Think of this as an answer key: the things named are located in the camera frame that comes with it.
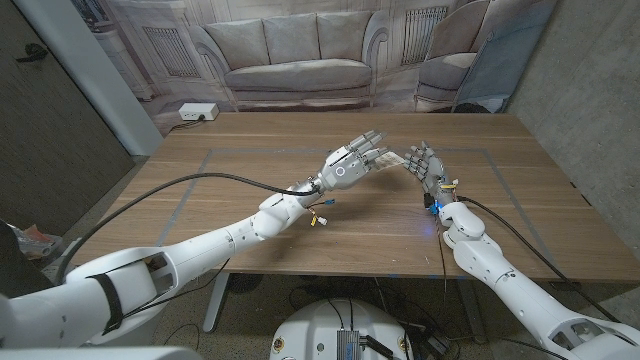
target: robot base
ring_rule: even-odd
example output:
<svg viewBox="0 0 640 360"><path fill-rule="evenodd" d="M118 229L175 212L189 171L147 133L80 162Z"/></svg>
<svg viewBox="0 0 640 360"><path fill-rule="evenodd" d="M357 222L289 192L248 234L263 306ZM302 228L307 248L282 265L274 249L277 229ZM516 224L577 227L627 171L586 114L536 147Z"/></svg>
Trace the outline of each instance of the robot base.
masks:
<svg viewBox="0 0 640 360"><path fill-rule="evenodd" d="M353 330L363 338L371 336L393 352L394 359L406 359L404 353L405 331L398 322L384 311L363 301L352 300ZM340 317L344 323L341 330ZM321 300L305 306L291 315L276 331L271 343L271 360L301 359L350 359L384 360L370 347L346 344L355 332L351 329L351 305L348 299ZM339 338L342 339L341 350ZM409 359L413 359L411 349Z"/></svg>

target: table leg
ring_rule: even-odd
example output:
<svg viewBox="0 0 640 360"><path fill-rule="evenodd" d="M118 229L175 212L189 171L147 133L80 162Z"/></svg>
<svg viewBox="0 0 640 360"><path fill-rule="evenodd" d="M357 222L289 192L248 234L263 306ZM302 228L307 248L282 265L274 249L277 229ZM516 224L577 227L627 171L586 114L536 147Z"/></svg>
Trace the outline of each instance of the table leg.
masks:
<svg viewBox="0 0 640 360"><path fill-rule="evenodd" d="M218 324L230 275L230 273L221 272L218 274L216 282L213 284L213 291L211 292L211 300L209 300L207 315L204 317L204 324L202 325L202 329L205 332L213 332Z"/></svg>
<svg viewBox="0 0 640 360"><path fill-rule="evenodd" d="M469 326L471 327L471 333L475 336L473 341L478 344L484 344L487 342L487 338L484 337L486 332L484 331L484 325L482 324L482 318L480 317L480 308L478 307L478 299L476 298L476 292L473 290L473 283L469 280L457 280L458 290L460 291L460 297L462 298L462 304L464 305L467 318L469 319Z"/></svg>

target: white power strip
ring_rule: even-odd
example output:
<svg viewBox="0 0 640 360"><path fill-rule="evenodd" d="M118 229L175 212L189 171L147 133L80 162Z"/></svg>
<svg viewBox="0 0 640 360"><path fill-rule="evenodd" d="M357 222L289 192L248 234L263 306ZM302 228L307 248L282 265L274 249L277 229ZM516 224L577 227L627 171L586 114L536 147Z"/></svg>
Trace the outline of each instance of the white power strip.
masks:
<svg viewBox="0 0 640 360"><path fill-rule="evenodd" d="M220 110L213 103L185 103L178 112L185 121L198 120L200 115L204 115L205 120L214 120Z"/></svg>

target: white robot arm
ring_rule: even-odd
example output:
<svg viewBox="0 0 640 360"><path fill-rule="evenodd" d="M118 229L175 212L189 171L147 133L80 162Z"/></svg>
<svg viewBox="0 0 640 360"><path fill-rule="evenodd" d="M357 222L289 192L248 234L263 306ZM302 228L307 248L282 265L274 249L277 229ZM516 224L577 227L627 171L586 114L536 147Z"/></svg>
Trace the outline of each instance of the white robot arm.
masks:
<svg viewBox="0 0 640 360"><path fill-rule="evenodd" d="M126 334L155 316L189 281L285 230L325 192L355 185L387 152L374 149L385 136L377 131L359 136L332 152L315 176L288 189L311 195L274 194L256 214L235 224L171 246L103 256L70 272L61 286L11 300L0 295L0 347L77 347Z"/></svg>
<svg viewBox="0 0 640 360"><path fill-rule="evenodd" d="M640 331L571 311L531 281L502 255L485 232L483 221L457 202L442 161L426 143L412 147L405 167L434 198L434 212L456 263L489 286L533 335L540 346L567 359L638 359Z"/></svg>

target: wire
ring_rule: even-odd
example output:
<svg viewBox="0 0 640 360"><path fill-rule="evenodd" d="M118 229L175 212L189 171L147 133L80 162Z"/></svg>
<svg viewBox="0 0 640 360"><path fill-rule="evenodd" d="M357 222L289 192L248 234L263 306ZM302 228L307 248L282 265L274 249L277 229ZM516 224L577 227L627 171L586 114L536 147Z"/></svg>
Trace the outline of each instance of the wire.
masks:
<svg viewBox="0 0 640 360"><path fill-rule="evenodd" d="M309 205L308 207L316 206L316 205L333 205L336 203L336 199L328 199L325 201L320 201L314 204Z"/></svg>
<svg viewBox="0 0 640 360"><path fill-rule="evenodd" d="M353 302L349 298L349 308L351 309L351 331L353 331Z"/></svg>
<svg viewBox="0 0 640 360"><path fill-rule="evenodd" d="M203 123L203 122L204 122L204 115L200 115L197 120L188 121L186 123L178 124L178 125L172 127L169 130L169 132L172 132L173 130L187 129L187 128L192 127L193 125L197 125L197 124L200 124L200 123Z"/></svg>
<svg viewBox="0 0 640 360"><path fill-rule="evenodd" d="M490 336L490 335L469 335L469 336L462 336L462 337L457 337L457 338L448 338L448 337L447 337L447 340L449 340L449 341L458 341L458 340L473 339L473 338L475 338L475 337L484 337L484 338L487 338L487 339L504 340L504 341L508 341L508 342L511 342L511 343L514 343L514 344L518 344L518 345L522 345L522 346L527 346L527 347L530 347L530 348L535 349L535 350L538 350L538 351L542 351L542 352L547 353L547 354L549 354L549 355L551 355L551 356L555 356L555 357L557 357L558 359L562 359L562 360L569 360L569 359L567 359L566 357L564 357L564 356L562 356L562 355L560 355L560 354L556 354L556 353L554 353L553 351L551 351L551 350L547 350L547 349L545 349L545 348L543 348L543 347L540 347L540 346L537 346L537 345L533 345L533 344L529 344L528 342L524 342L524 341L520 341L520 340L509 339L509 338L502 337L502 336Z"/></svg>
<svg viewBox="0 0 640 360"><path fill-rule="evenodd" d="M340 318L340 330L344 330L344 323L342 322L342 315L340 315L340 312L338 311L338 309L336 309L336 307L333 305L333 303L331 303L331 299L327 298L327 301L329 302L329 305L331 305L333 310L336 311L336 314L338 314L338 317Z"/></svg>
<svg viewBox="0 0 640 360"><path fill-rule="evenodd" d="M376 287L378 288L378 292L380 293L380 300L382 301L382 308L384 309L384 312L389 312L389 311L387 311L387 304L384 301L384 295L382 295L382 290L380 289L380 283L378 282L378 278L374 277L373 280L376 281Z"/></svg>
<svg viewBox="0 0 640 360"><path fill-rule="evenodd" d="M215 279L218 277L218 275L220 275L220 273L222 272L222 269L224 269L224 267L225 267L225 266L227 266L227 264L229 263L229 260L231 260L231 258L227 259L227 261L225 261L225 262L224 262L224 264L222 264L222 267L220 267L220 269L218 269L218 272L216 272L216 274L215 274L215 275L213 275L213 277L211 278L211 280L207 281L207 283L206 283L206 284L204 284L204 285L202 285L202 286L200 286L200 287L198 287L198 288L191 289L191 290L189 290L189 291L185 291L185 292L183 292L183 293L181 293L181 294L174 295L174 296L172 296L172 297L170 297L170 298L166 298L166 299L164 299L164 300L158 301L158 302L156 302L156 303L152 303L152 304L149 304L149 305L140 306L139 308L137 308L137 309L133 309L133 310L129 311L128 313L126 313L126 314L124 315L124 317L123 317L123 318L124 318L124 319L126 319L126 318L128 318L128 317L130 317L130 316L133 316L133 315L135 315L135 314L139 313L139 312L145 311L145 310L147 310L147 309L151 309L151 308L152 308L152 307L154 307L154 306L162 305L162 304L164 304L164 303L166 303L166 302L169 302L169 301L171 301L171 300L177 299L177 298L179 298L179 297L181 297L181 296L185 296L185 295L190 294L190 293L192 293L192 292L194 292L194 291L198 291L198 290L200 290L200 289L204 289L204 288L206 288L209 284L211 284L211 283L213 282L213 280L215 280Z"/></svg>
<svg viewBox="0 0 640 360"><path fill-rule="evenodd" d="M482 205L481 203L468 198L466 196L458 196L458 199L460 201L463 202L470 202L476 206L478 206L479 208L481 208L482 210L488 212L489 214L491 214L493 217L495 217L496 219L498 219L501 223L503 223L506 227L509 228L509 230L511 230L517 237L518 239L520 239L528 248L529 250L531 250L540 260L542 260L542 262L544 262L554 273L556 273L556 275L558 275L558 277L560 277L562 280L564 280L564 282L567 283L567 285L569 285L569 287L571 287L572 290L574 290L575 292L577 292L578 294L580 294L585 300L587 300L591 305L593 305L596 309L598 309L598 311L600 311L604 316L606 316L607 318L609 318L609 320L613 321L613 322L617 322L619 323L620 320L618 320L615 316L613 316L610 312L608 312L605 308L603 308L602 306L600 306L600 304L598 304L597 302L595 302L593 299L591 299L587 294L585 294L582 290L580 290L577 286L575 286L575 284L569 280L560 270L558 270L558 268L556 268L549 260L547 260L544 255L542 255L536 248L534 248L528 241L527 239L524 238L524 236L522 236L518 230L516 230L513 226L511 226L511 224L509 224L505 219L503 219L502 217L500 217L500 215L496 214L495 212L493 212L493 210L489 209L488 207Z"/></svg>
<svg viewBox="0 0 640 360"><path fill-rule="evenodd" d="M62 279L64 278L65 270L66 270L67 266L69 266L69 263L71 262L71 259L73 258L73 256L78 252L80 247L82 245L84 245L84 243L86 243L87 240L89 240L89 238L91 236L93 236L93 234L98 232L98 230L100 230L103 226L105 226L109 221L113 220L116 216L122 214L123 212L128 210L133 205L139 203L140 201L142 201L142 200L146 199L147 197L157 193L160 190L166 189L169 186L181 183L183 181L192 180L192 179L198 179L198 178L203 178L203 177L218 177L218 178L231 179L231 180L240 181L240 182L243 182L245 184L252 185L252 186L256 186L256 187L259 187L259 188L262 188L262 189L265 189L265 190L269 190L269 191L273 191L273 192L277 192L277 193L281 193L281 194L286 194L286 195L293 195L293 196L308 196L308 195L313 195L313 194L318 192L318 188L315 188L315 187L311 191L303 191L303 192L284 190L284 189L280 189L280 188L277 188L277 187L274 187L274 186L262 184L262 183L259 183L257 181L249 180L249 179L237 176L237 175L226 174L226 173L191 174L191 175L187 175L187 176L183 176L183 177L171 180L171 181L166 182L166 183L164 183L164 184L162 184L160 186L157 186L157 187L147 191L146 193L138 196L137 198L131 200L129 203L127 203L123 207L121 207L118 210L116 210L113 213L111 213L109 216L107 216L102 221L100 221L98 224L96 224L94 227L92 227L86 234L84 234L77 241L76 245L73 248L69 249L68 254L65 257L62 258L62 261L60 262L60 266L58 268L58 273L56 274L55 284L57 284L57 285L62 284Z"/></svg>
<svg viewBox="0 0 640 360"><path fill-rule="evenodd" d="M407 341L407 328L404 328L404 356L407 358L407 360L409 360L409 342Z"/></svg>
<svg viewBox="0 0 640 360"><path fill-rule="evenodd" d="M379 286L379 288L382 289L382 290L389 290L389 291L395 293L397 296L401 296L402 297L401 300L403 302L406 302L407 304L415 306L424 315L426 315L428 320L431 322L432 326L435 326L436 328L440 329L443 333L445 332L444 331L444 327L440 326L440 324L438 324L438 321L427 310L425 310L422 306L420 306L420 304L410 300L409 297L406 294L404 294L404 293L402 293L402 292L400 292L400 291L398 291L396 289L393 289L391 287L388 287L388 286L381 285L381 286Z"/></svg>
<svg viewBox="0 0 640 360"><path fill-rule="evenodd" d="M442 235L438 226L438 215L433 215L438 232L438 246L440 247L440 259L442 259L442 275L444 277L444 291L442 292L442 313L447 317L447 267L444 264L444 252L442 251Z"/></svg>
<svg viewBox="0 0 640 360"><path fill-rule="evenodd" d="M200 347L200 327L194 323L189 323L189 324L184 324L182 326L180 326L179 328L175 329L171 335L169 335L169 337L167 338L167 340L164 341L164 343L162 345L167 345L167 343L169 342L169 340L173 337L173 335L175 335L178 331L188 327L188 326L193 326L196 328L196 332L198 332L198 337L196 338L196 348L194 351L198 351L198 348Z"/></svg>

